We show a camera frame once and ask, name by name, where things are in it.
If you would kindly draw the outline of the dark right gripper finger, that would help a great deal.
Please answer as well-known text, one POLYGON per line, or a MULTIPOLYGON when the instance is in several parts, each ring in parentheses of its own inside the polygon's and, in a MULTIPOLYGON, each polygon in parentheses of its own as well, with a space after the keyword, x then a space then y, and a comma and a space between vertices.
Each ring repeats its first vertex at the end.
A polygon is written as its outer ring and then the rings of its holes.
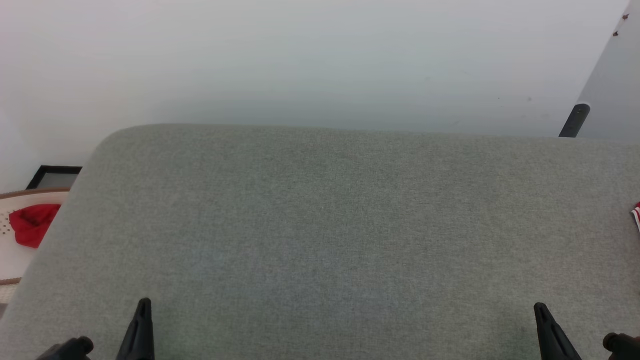
POLYGON ((545 303, 534 305, 538 347, 542 360, 580 360, 581 356, 545 303))

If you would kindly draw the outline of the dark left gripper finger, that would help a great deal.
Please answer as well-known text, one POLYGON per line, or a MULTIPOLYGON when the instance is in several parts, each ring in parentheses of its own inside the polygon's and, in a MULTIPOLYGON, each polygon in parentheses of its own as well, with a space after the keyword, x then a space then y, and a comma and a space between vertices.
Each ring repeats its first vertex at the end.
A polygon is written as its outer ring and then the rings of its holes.
POLYGON ((150 298, 138 301, 116 354, 117 360, 154 360, 153 312, 150 298))

